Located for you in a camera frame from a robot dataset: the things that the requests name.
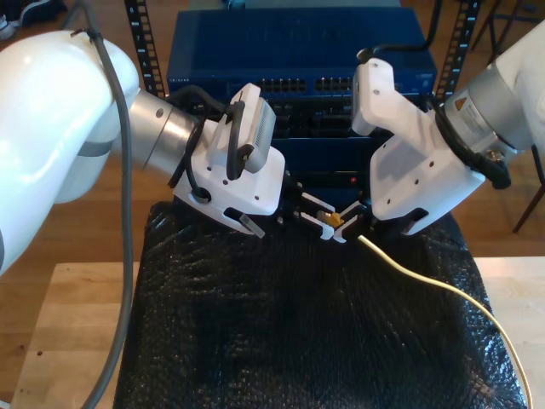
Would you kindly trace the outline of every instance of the yellow cable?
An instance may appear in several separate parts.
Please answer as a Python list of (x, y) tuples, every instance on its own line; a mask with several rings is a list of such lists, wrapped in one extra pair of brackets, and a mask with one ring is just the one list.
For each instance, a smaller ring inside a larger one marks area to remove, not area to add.
[(392, 267), (394, 267), (396, 270), (398, 270), (400, 273), (406, 274), (409, 277), (412, 277), (413, 279), (418, 279), (420, 281), (423, 281), (424, 283), (436, 285), (437, 287), (444, 288), (448, 291), (452, 291), (455, 294), (457, 294), (460, 297), (465, 298), (470, 303), (472, 303), (475, 307), (477, 307), (479, 310), (482, 311), (486, 317), (494, 323), (500, 334), (502, 334), (503, 339), (505, 340), (505, 343), (508, 345), (509, 350), (511, 351), (511, 354), (513, 355), (514, 362), (517, 364), (517, 367), (519, 368), (519, 374), (520, 378), (522, 379), (522, 383), (525, 386), (525, 392), (526, 392), (526, 399), (528, 400), (528, 409), (532, 409), (533, 403), (531, 399), (531, 392), (530, 392), (530, 385), (528, 384), (528, 379), (526, 378), (525, 370), (522, 367), (522, 364), (520, 363), (519, 356), (517, 355), (517, 352), (514, 350), (514, 346), (511, 343), (511, 340), (508, 337), (508, 334), (503, 330), (502, 326), (499, 322), (494, 318), (494, 315), (492, 315), (485, 307), (483, 307), (478, 301), (476, 301), (474, 298), (470, 297), (468, 294), (463, 292), (462, 290), (458, 290), (456, 287), (452, 285), (448, 285), (446, 283), (443, 283), (442, 281), (438, 281), (436, 279), (429, 279), (428, 277), (424, 277), (423, 275), (417, 274), (413, 271), (410, 271), (409, 269), (401, 266), (397, 262), (395, 262), (388, 254), (386, 254), (383, 250), (381, 250), (375, 243), (367, 239), (365, 236), (360, 235), (358, 237), (358, 240), (361, 241), (364, 245), (372, 249), (378, 256), (380, 256), (385, 262), (390, 264)]

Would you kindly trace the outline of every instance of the yellow warning sticker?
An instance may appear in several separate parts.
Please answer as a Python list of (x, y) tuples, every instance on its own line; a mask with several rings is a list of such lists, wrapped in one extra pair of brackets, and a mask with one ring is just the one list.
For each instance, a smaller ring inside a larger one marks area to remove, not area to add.
[(459, 100), (454, 101), (454, 105), (456, 105), (456, 109), (460, 111), (463, 107), (464, 102), (466, 101), (466, 97), (460, 98)]

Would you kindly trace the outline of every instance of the warning label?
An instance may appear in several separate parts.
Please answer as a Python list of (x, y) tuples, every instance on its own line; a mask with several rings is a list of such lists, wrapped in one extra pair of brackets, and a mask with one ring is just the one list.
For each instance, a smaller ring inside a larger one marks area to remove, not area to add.
[(467, 98), (460, 98), (459, 100), (454, 101), (454, 105), (456, 105), (456, 109), (460, 111), (463, 107), (463, 103), (466, 101)]
[(445, 103), (445, 110), (460, 137), (470, 147), (492, 132), (466, 90), (461, 92), (458, 98), (448, 100)]

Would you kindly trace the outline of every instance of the black cable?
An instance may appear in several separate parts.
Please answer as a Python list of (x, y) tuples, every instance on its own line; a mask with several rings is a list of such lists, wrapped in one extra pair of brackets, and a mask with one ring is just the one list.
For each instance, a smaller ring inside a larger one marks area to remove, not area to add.
[(89, 38), (95, 44), (96, 51), (102, 62), (106, 79), (112, 90), (113, 98), (118, 106), (119, 123), (121, 124), (121, 145), (122, 145), (122, 185), (121, 185), (121, 214), (123, 231), (123, 295), (121, 308), (119, 309), (118, 325), (113, 336), (112, 346), (106, 358), (106, 363), (102, 372), (96, 381), (89, 397), (83, 403), (83, 408), (95, 408), (100, 398), (104, 394), (113, 371), (121, 354), (127, 328), (129, 326), (130, 304), (132, 299), (133, 286), (133, 243), (132, 243), (132, 209), (131, 209), (131, 144), (130, 144), (130, 123), (129, 109), (125, 100), (123, 89), (119, 83), (118, 76), (110, 60), (110, 56), (99, 34), (96, 23), (95, 13), (86, 0), (77, 0), (63, 24), (65, 28), (72, 19), (75, 18), (77, 11), (81, 9), (85, 15), (85, 20), (89, 26)]
[(481, 153), (475, 153), (458, 135), (454, 126), (446, 116), (445, 109), (439, 104), (433, 95), (428, 95), (426, 103), (435, 111), (435, 123), (439, 128), (439, 133), (443, 136), (449, 149), (465, 164), (469, 169), (483, 174), (492, 182), (494, 188), (505, 189), (511, 186), (511, 178), (505, 164), (495, 163)]
[(176, 90), (166, 98), (166, 101), (170, 104), (175, 104), (184, 96), (190, 94), (198, 95), (207, 106), (214, 108), (218, 112), (225, 112), (226, 110), (225, 104), (222, 104), (218, 100), (214, 99), (208, 92), (197, 85), (187, 85), (186, 87)]
[(182, 157), (180, 163), (176, 167), (175, 173), (169, 180), (169, 186), (174, 188), (178, 181), (180, 181), (183, 172), (187, 173), (187, 180), (192, 188), (192, 193), (199, 199), (206, 199), (210, 201), (209, 192), (206, 189), (203, 189), (197, 184), (195, 175), (193, 174), (191, 156), (193, 151), (197, 147), (199, 138), (203, 132), (204, 123), (209, 114), (209, 109), (213, 108), (216, 111), (227, 114), (226, 124), (232, 122), (231, 131), (229, 133), (229, 145), (227, 149), (227, 179), (234, 181), (240, 177), (240, 173), (244, 169), (244, 163), (241, 164), (241, 161), (238, 157), (238, 138), (240, 135), (240, 125), (242, 123), (242, 117), (244, 113), (245, 104), (243, 101), (236, 101), (233, 104), (226, 106), (214, 99), (210, 94), (208, 94), (204, 89), (198, 87), (197, 85), (187, 85), (186, 87), (180, 88), (174, 93), (172, 93), (166, 101), (170, 104), (177, 105), (181, 102), (181, 99), (186, 95), (197, 95), (203, 100), (204, 106), (206, 107), (206, 115), (201, 119), (196, 128), (193, 129), (192, 133), (189, 135), (186, 144), (186, 151)]
[(235, 181), (240, 177), (242, 169), (238, 164), (238, 137), (240, 135), (240, 125), (246, 105), (244, 101), (236, 101), (229, 106), (227, 122), (231, 121), (231, 132), (229, 133), (229, 145), (227, 147), (227, 179)]
[(432, 11), (432, 20), (430, 21), (429, 30), (427, 31), (426, 41), (421, 45), (409, 45), (409, 44), (381, 44), (373, 47), (372, 49), (362, 49), (358, 53), (358, 58), (362, 63), (367, 62), (373, 58), (376, 53), (381, 51), (403, 51), (416, 53), (419, 51), (425, 51), (432, 45), (435, 35), (437, 34), (437, 27), (439, 25), (439, 16), (443, 7), (443, 0), (435, 0)]
[(184, 152), (182, 162), (184, 164), (184, 168), (187, 174), (187, 180), (189, 181), (189, 185), (191, 186), (193, 195), (197, 196), (200, 199), (210, 201), (210, 194), (197, 184), (197, 180), (195, 179), (195, 175), (193, 174), (193, 166), (191, 162), (191, 156), (193, 155), (193, 152), (195, 151), (198, 141), (203, 133), (205, 122), (206, 118), (202, 118), (198, 122), (198, 125), (195, 127), (195, 133), (193, 134), (193, 138), (191, 138), (190, 136), (190, 138), (187, 140), (186, 151)]

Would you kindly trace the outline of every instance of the chair leg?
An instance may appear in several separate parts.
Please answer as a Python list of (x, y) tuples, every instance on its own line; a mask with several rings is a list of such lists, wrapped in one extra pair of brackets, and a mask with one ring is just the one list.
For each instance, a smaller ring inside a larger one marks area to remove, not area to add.
[(539, 151), (536, 145), (531, 146), (531, 154), (534, 157), (534, 164), (536, 164), (537, 177), (542, 185), (545, 185), (545, 174), (543, 173), (542, 160), (539, 158)]
[(528, 207), (526, 208), (525, 212), (522, 214), (522, 217), (520, 218), (519, 222), (513, 229), (513, 233), (519, 232), (520, 228), (522, 228), (522, 225), (525, 224), (526, 219), (528, 219), (528, 216), (530, 216), (531, 212), (534, 211), (537, 204), (539, 203), (539, 201), (542, 199), (544, 195), (545, 195), (545, 186), (541, 185), (536, 195), (531, 200), (530, 204), (528, 204)]
[(486, 16), (485, 22), (483, 22), (483, 25), (480, 27), (479, 34), (477, 34), (477, 37), (473, 42), (471, 52), (474, 52), (475, 47), (477, 47), (477, 43), (480, 41), (480, 38), (483, 37), (483, 34), (485, 34), (486, 27), (490, 24), (494, 24), (494, 13), (496, 12), (497, 8), (500, 7), (501, 2), (502, 0), (496, 0), (494, 5), (492, 6), (492, 9), (490, 9), (490, 13)]
[(509, 16), (507, 23), (505, 23), (505, 27), (503, 28), (502, 35), (500, 36), (500, 39), (497, 41), (496, 50), (492, 53), (486, 65), (489, 65), (497, 57), (497, 55), (502, 52), (503, 42), (505, 41), (505, 37), (508, 36), (508, 32), (511, 29), (511, 26), (513, 25), (513, 21), (517, 15), (517, 11), (519, 11), (520, 6), (522, 5), (522, 1), (523, 0), (517, 0), (517, 3), (514, 5), (513, 12)]
[(492, 54), (497, 55), (497, 41), (496, 41), (496, 28), (494, 27), (494, 20), (490, 21), (490, 44), (492, 45)]

